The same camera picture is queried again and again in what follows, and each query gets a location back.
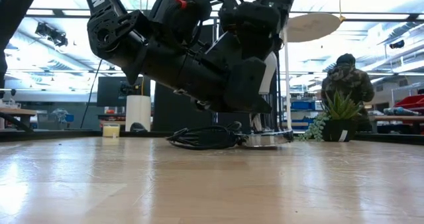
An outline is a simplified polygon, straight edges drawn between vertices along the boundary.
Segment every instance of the window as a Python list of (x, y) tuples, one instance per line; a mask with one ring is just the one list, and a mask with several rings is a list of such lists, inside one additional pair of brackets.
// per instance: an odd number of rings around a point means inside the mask
[(399, 81), (399, 87), (404, 87), (408, 85), (408, 80), (404, 79)]
[(377, 92), (379, 92), (379, 91), (383, 91), (383, 85), (377, 85), (377, 86), (376, 86), (376, 91), (377, 91)]

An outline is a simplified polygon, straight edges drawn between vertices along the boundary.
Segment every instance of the desk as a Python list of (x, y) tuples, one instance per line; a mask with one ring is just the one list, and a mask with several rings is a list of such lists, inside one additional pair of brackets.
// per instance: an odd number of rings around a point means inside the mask
[(372, 115), (370, 122), (372, 131), (377, 133), (377, 121), (408, 121), (413, 123), (415, 132), (421, 133), (421, 123), (424, 123), (424, 116), (403, 116), (403, 115)]
[(32, 116), (37, 115), (37, 111), (35, 110), (6, 108), (6, 107), (0, 107), (0, 112), (3, 112), (8, 115), (12, 115), (14, 117), (20, 117), (21, 122), (28, 127), (30, 127), (30, 118)]
[(92, 137), (8, 142), (0, 156), (2, 192), (24, 200), (4, 204), (2, 223), (424, 223), (416, 145), (192, 151)]

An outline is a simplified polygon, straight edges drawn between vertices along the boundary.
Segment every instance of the potted plant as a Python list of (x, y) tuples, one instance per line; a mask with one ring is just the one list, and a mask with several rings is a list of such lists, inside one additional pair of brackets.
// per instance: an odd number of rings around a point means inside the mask
[(350, 94), (345, 97), (336, 91), (334, 100), (326, 96), (328, 105), (322, 103), (324, 111), (316, 116), (304, 134), (299, 135), (299, 140), (348, 142), (354, 137), (361, 106), (354, 103)]

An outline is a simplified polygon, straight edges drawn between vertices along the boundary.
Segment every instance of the person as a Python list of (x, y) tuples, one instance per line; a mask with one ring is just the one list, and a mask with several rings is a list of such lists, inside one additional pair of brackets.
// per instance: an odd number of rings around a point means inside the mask
[(368, 112), (364, 108), (364, 102), (369, 102), (374, 98), (374, 88), (370, 77), (362, 70), (356, 69), (356, 59), (352, 54), (344, 54), (336, 61), (336, 66), (328, 71), (327, 77), (323, 80), (321, 97), (324, 104), (328, 104), (329, 99), (334, 99), (336, 91), (345, 97), (350, 94), (350, 98), (355, 104), (361, 104), (360, 117), (358, 119), (357, 131), (372, 131)]

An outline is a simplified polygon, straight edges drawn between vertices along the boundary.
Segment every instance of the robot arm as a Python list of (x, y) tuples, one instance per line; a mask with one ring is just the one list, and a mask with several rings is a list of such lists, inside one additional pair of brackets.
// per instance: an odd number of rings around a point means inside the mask
[[(214, 44), (203, 44), (199, 33), (214, 1), (223, 4), (219, 18), (225, 33)], [(156, 0), (148, 17), (139, 10), (128, 13), (119, 0), (87, 2), (93, 53), (121, 67), (131, 84), (143, 74), (204, 109), (271, 111), (259, 94), (264, 61), (281, 47), (279, 33), (293, 0)], [(195, 51), (194, 44), (201, 49)]]

